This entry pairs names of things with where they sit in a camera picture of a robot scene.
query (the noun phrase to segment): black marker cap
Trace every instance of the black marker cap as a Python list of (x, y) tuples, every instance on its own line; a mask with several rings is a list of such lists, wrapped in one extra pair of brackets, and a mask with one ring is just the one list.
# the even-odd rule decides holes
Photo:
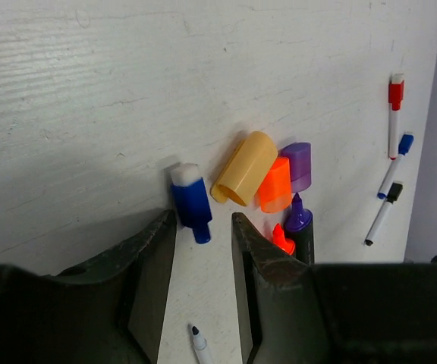
[(399, 196), (402, 192), (402, 184), (396, 184), (395, 182), (392, 184), (391, 189), (387, 194), (387, 202), (394, 203), (398, 200)]

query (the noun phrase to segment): yellow marker cap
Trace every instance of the yellow marker cap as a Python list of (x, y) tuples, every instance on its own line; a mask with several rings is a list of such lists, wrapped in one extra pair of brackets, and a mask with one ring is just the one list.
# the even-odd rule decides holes
[(235, 149), (212, 186), (213, 199), (249, 205), (277, 157), (278, 150), (271, 138), (260, 131), (252, 132)]

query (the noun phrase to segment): dry erase marker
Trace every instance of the dry erase marker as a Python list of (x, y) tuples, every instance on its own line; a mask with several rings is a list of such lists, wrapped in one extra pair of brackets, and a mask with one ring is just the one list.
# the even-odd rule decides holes
[(193, 338), (193, 349), (200, 364), (213, 364), (212, 354), (202, 333), (196, 326), (191, 328)]
[(401, 195), (401, 192), (402, 184), (393, 183), (391, 189), (388, 191), (387, 199), (382, 204), (382, 207), (365, 238), (365, 245), (372, 246), (372, 244), (377, 240), (377, 234), (379, 233), (389, 211), (391, 211), (394, 202), (396, 202)]
[(414, 135), (404, 134), (402, 136), (401, 142), (399, 143), (399, 155), (391, 163), (391, 166), (387, 170), (387, 174), (384, 177), (384, 181), (379, 189), (379, 193), (377, 193), (377, 197), (380, 199), (384, 199), (387, 197), (388, 189), (392, 186), (392, 182), (394, 182), (395, 174), (401, 166), (402, 159), (409, 152), (411, 146), (414, 143)]
[(388, 119), (388, 157), (392, 160), (398, 156), (399, 113), (404, 99), (404, 75), (395, 74), (388, 85), (388, 103), (391, 104)]
[(212, 220), (209, 198), (198, 165), (183, 163), (170, 172), (171, 193), (181, 223), (191, 228), (198, 244), (208, 243)]

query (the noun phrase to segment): white marker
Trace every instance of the white marker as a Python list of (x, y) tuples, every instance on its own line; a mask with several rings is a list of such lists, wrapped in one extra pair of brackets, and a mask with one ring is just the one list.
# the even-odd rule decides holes
[(388, 122), (388, 157), (392, 160), (398, 156), (399, 113), (404, 99), (404, 75), (395, 74), (388, 85), (388, 103), (391, 104)]
[(377, 193), (377, 197), (380, 199), (385, 199), (387, 197), (388, 189), (391, 188), (392, 182), (394, 182), (395, 174), (401, 166), (402, 159), (404, 159), (405, 155), (409, 152), (413, 143), (414, 135), (404, 134), (402, 136), (401, 142), (399, 143), (399, 155), (395, 161), (391, 163), (379, 189), (379, 193)]
[(377, 234), (380, 231), (380, 228), (384, 224), (384, 220), (388, 215), (388, 212), (391, 211), (394, 202), (396, 202), (401, 195), (402, 185), (401, 184), (392, 184), (391, 189), (388, 191), (387, 200), (382, 204), (379, 213), (377, 214), (376, 219), (373, 221), (372, 227), (365, 238), (365, 245), (372, 246), (374, 241), (377, 240)]
[(195, 349), (195, 354), (200, 364), (213, 364), (212, 354), (210, 354), (210, 349), (206, 344), (205, 338), (200, 333), (200, 330), (193, 326), (191, 328), (191, 334), (193, 337), (193, 348)]

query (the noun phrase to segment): marker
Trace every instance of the marker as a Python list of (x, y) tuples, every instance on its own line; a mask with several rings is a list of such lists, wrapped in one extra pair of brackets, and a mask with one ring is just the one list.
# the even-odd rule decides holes
[(210, 349), (205, 338), (200, 333), (200, 330), (196, 328), (196, 326), (193, 326), (191, 328), (191, 334), (193, 338), (193, 348), (198, 362), (200, 364), (213, 364), (212, 354), (210, 354)]
[(388, 103), (391, 104), (388, 122), (388, 157), (395, 160), (398, 157), (399, 144), (399, 113), (404, 99), (404, 75), (395, 74), (388, 85)]
[(296, 193), (291, 204), (291, 214), (285, 223), (286, 237), (296, 245), (296, 259), (304, 264), (315, 262), (313, 241), (313, 213), (303, 207), (303, 200)]
[(392, 182), (394, 182), (394, 177), (399, 167), (401, 166), (402, 159), (404, 159), (405, 155), (409, 152), (411, 146), (414, 143), (414, 135), (404, 134), (402, 136), (401, 142), (399, 143), (399, 155), (391, 163), (391, 166), (387, 170), (387, 174), (384, 177), (384, 181), (379, 189), (379, 193), (377, 193), (377, 197), (380, 199), (385, 199), (388, 193), (388, 189), (392, 186)]
[(276, 224), (276, 226), (274, 226), (274, 230), (272, 231), (272, 242), (274, 245), (283, 249), (290, 256), (294, 255), (296, 249), (294, 241), (291, 239), (286, 239), (285, 231), (282, 230), (281, 224)]
[(212, 212), (198, 165), (183, 163), (170, 175), (171, 193), (181, 223), (192, 229), (198, 244), (208, 243), (212, 238), (208, 225)]
[(388, 212), (391, 210), (394, 202), (396, 202), (401, 195), (402, 184), (393, 183), (391, 189), (388, 191), (387, 200), (384, 201), (376, 219), (374, 220), (372, 227), (365, 238), (365, 245), (372, 246), (373, 242), (376, 241), (377, 233), (379, 232)]

